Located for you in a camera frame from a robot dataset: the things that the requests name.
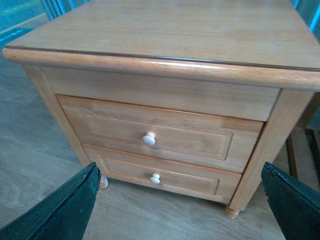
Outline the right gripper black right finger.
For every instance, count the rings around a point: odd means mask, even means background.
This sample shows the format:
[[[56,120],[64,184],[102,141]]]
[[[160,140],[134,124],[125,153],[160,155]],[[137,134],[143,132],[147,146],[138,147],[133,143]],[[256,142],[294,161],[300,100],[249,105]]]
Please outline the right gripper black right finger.
[[[320,238],[320,193],[265,162],[261,179],[268,205],[287,240]]]

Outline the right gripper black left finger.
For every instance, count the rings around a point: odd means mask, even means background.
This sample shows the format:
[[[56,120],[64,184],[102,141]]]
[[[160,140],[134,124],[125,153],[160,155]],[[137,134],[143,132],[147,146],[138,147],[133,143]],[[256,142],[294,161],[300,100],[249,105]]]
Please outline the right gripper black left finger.
[[[90,163],[49,196],[0,230],[2,240],[81,240],[90,220],[101,172]]]

